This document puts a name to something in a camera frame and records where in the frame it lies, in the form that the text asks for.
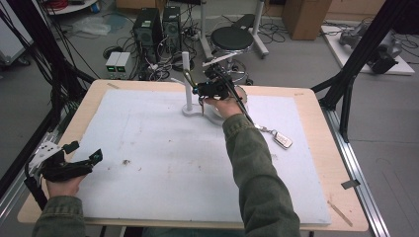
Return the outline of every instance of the gray floor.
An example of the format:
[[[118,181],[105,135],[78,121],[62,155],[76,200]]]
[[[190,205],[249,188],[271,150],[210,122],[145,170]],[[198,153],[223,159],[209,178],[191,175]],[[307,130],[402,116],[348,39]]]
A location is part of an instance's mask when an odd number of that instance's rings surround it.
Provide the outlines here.
[[[99,14],[112,11],[109,4]],[[60,17],[63,24],[86,16],[89,11],[80,11]],[[213,20],[225,21],[223,18]],[[103,50],[115,45],[122,37],[129,37],[131,22],[126,21],[123,29],[115,30],[107,37],[93,37],[77,34],[70,38],[87,62],[106,78],[104,67],[106,59]],[[283,34],[285,42],[266,44],[270,54],[262,60],[257,52],[237,56],[248,69],[257,86],[310,88],[334,76],[340,67],[324,38],[310,41],[290,40]],[[203,58],[201,47],[197,44],[199,55],[194,75],[200,77],[200,61]],[[419,62],[419,58],[403,52],[406,61]],[[78,67],[93,75],[75,56]],[[411,65],[416,71],[417,64]],[[171,74],[181,77],[179,73]],[[33,134],[48,112],[49,86],[42,79],[35,65],[13,66],[0,72],[0,175],[3,175],[19,154],[29,137]],[[360,74],[355,82],[349,138],[361,164],[364,175],[377,202],[391,236],[419,236],[419,74],[413,76]],[[32,225],[21,224],[16,216],[22,201],[9,213],[0,227],[0,236],[30,236]],[[111,227],[106,236],[119,236],[120,227]],[[88,228],[89,236],[99,236],[100,227]],[[316,232],[315,236],[373,236],[363,233]]]

